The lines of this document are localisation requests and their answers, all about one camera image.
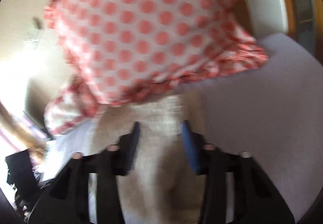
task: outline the ruffled fabric edge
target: ruffled fabric edge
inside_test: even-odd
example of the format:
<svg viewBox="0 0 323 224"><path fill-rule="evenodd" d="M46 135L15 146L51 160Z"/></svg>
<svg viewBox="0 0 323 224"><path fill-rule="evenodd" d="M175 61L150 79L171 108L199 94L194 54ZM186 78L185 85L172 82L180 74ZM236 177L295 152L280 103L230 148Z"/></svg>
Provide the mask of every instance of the ruffled fabric edge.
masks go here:
<svg viewBox="0 0 323 224"><path fill-rule="evenodd" d="M51 29L55 29L55 19L57 14L57 4L61 0L50 0L47 7L44 8L44 18L47 20L47 26ZM224 4L220 4L228 16L227 36L230 40L237 42L236 44L230 44L228 47L223 48L222 52L211 53L208 55L208 48L206 48L205 55L211 60L202 64L198 70L192 72L184 71L180 77L176 77L176 72L164 77L163 74L155 74L150 79L143 81L141 84L132 88L121 99L117 99L117 95L111 95L110 102L101 95L96 95L95 91L98 89L93 84L88 84L93 95L97 98L100 104L110 104L112 106L119 106L129 102L142 102L148 95L159 94L173 89L180 83L195 82L203 79L210 79L218 76L227 76L243 72L249 69L256 69L261 67L268 60L268 56L264 50L256 46L256 41L245 30L243 30L238 23L236 23L232 8L235 5L235 0L231 0L231 6L225 7ZM242 37L237 36L237 33L243 33ZM68 64L71 64L73 69L82 75L85 82L88 82L88 77L84 75L78 66L78 61L72 54L72 50L65 43L66 37L59 35L58 44L65 50L65 58Z"/></svg>

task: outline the pink polka dot fabric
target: pink polka dot fabric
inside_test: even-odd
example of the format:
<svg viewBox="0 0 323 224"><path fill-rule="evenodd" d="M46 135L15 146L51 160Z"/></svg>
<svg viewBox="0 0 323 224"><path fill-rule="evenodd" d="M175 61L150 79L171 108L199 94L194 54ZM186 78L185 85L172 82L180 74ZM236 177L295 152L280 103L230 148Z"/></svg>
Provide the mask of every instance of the pink polka dot fabric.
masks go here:
<svg viewBox="0 0 323 224"><path fill-rule="evenodd" d="M99 108L84 80L75 74L50 101L44 112L44 122L49 133L60 136L81 124L85 118L93 118Z"/></svg>
<svg viewBox="0 0 323 224"><path fill-rule="evenodd" d="M140 101L179 82L267 60L235 21L235 0L51 0L66 59L101 104Z"/></svg>

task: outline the white fabric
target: white fabric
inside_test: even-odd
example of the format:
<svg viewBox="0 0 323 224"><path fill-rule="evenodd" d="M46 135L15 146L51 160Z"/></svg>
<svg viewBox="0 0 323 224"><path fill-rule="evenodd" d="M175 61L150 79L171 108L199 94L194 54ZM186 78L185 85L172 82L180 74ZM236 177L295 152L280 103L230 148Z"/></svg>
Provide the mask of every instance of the white fabric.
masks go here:
<svg viewBox="0 0 323 224"><path fill-rule="evenodd" d="M180 124L185 119L192 122L196 132L203 133L197 94L108 107L103 114L93 134L91 153L116 143L120 135L131 131L135 121L140 122L134 170L118 178L127 223L195 223L198 219L204 177L194 175L185 157L180 136ZM96 178L90 181L90 190L91 199L96 193Z"/></svg>

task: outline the polka dot pillow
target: polka dot pillow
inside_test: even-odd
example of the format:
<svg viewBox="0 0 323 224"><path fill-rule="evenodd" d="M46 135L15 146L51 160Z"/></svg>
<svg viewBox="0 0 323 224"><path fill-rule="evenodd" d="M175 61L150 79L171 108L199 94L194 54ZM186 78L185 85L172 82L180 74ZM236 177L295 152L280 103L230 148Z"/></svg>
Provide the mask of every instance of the polka dot pillow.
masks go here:
<svg viewBox="0 0 323 224"><path fill-rule="evenodd" d="M86 118L94 118L98 108L99 104L84 80L75 74L62 86L59 97L47 104L45 126L53 136L67 134Z"/></svg>
<svg viewBox="0 0 323 224"><path fill-rule="evenodd" d="M71 63L101 104L120 105L267 60L235 21L235 0L51 0Z"/></svg>

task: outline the pillowcase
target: pillowcase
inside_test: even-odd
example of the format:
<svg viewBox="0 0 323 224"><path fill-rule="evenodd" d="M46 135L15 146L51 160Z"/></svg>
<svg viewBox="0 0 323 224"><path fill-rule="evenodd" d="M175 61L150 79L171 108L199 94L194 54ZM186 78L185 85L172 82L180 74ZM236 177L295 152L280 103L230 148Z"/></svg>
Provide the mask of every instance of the pillowcase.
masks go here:
<svg viewBox="0 0 323 224"><path fill-rule="evenodd" d="M47 104L44 113L46 128L53 136L64 135L85 118L93 118L98 108L87 84L76 74L62 86L59 97Z"/></svg>
<svg viewBox="0 0 323 224"><path fill-rule="evenodd" d="M101 104L139 101L180 82L258 68L264 51L235 0L51 0L48 25Z"/></svg>

